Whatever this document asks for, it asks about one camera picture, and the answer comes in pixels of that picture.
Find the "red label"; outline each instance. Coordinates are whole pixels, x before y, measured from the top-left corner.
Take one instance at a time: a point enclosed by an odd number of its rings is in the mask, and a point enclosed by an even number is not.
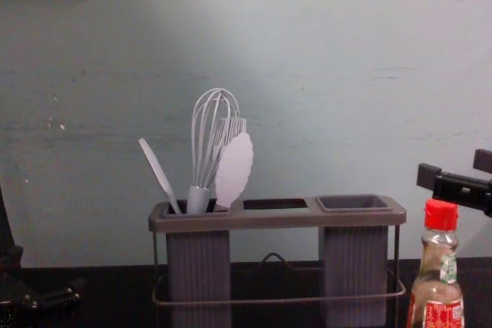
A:
[[[424,310],[424,328],[462,328],[461,301],[449,304],[427,301]]]

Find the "dark countertop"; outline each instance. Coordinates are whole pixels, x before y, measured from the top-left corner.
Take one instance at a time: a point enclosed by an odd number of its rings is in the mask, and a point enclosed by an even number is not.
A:
[[[419,260],[401,261],[401,280],[407,290],[417,276]],[[319,291],[317,272],[292,273],[280,263],[265,264],[252,273],[256,263],[234,263],[232,295],[237,297],[308,297]],[[315,267],[315,262],[293,263],[296,267]],[[156,327],[155,307],[151,303],[153,267],[90,267],[24,269],[15,272],[39,293],[65,287],[70,281],[85,278],[82,303],[73,316],[57,314],[42,322],[40,328],[145,328]],[[458,259],[458,280],[464,291],[466,325],[492,327],[492,258]],[[400,324],[405,327],[408,295],[400,298]],[[162,314],[161,326],[167,325]],[[287,306],[235,307],[234,328],[321,327],[319,307],[315,304]]]

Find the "bottle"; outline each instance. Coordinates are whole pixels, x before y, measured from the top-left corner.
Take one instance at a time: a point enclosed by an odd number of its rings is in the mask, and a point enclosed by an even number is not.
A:
[[[425,204],[424,252],[412,286],[407,328],[464,328],[463,294],[457,282],[457,205]]]

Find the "black clamp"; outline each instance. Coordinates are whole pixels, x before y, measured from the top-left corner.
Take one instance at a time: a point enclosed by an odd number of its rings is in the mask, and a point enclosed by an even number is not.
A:
[[[492,151],[475,151],[474,169],[492,174]],[[460,176],[429,164],[419,164],[417,186],[432,190],[434,199],[482,210],[492,217],[492,179]]]

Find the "kitchen utensil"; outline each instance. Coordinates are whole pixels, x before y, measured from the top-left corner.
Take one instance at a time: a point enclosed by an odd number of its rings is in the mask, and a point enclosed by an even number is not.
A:
[[[238,101],[223,88],[206,91],[196,102],[191,117],[193,182],[188,192],[187,213],[204,213],[210,198],[210,183],[217,171],[219,154],[229,135],[229,118],[238,118]],[[224,127],[221,129],[221,118]]]
[[[175,210],[175,213],[181,214],[181,210],[179,209],[178,202],[176,201],[175,193],[172,190],[171,184],[169,184],[168,178],[164,174],[164,171],[162,170],[162,167],[159,164],[159,161],[157,160],[154,151],[151,149],[150,146],[148,146],[147,141],[144,138],[138,140],[138,143],[140,144],[141,149],[144,151],[148,163],[151,165],[152,170],[154,171],[154,174],[157,177],[157,180],[161,185],[162,190],[164,190],[164,193],[168,197],[172,208]]]
[[[241,132],[246,132],[246,119],[245,118],[222,118],[221,124],[218,129],[218,134],[215,136],[214,142],[214,155],[218,156],[218,161],[221,159],[220,151],[223,151],[224,148],[229,145],[232,139],[238,136]],[[224,136],[224,142],[221,145],[221,137]],[[207,183],[207,187],[210,188],[211,179]]]
[[[253,144],[243,132],[232,139],[222,152],[215,176],[217,205],[215,210],[228,209],[246,188],[253,165]]]

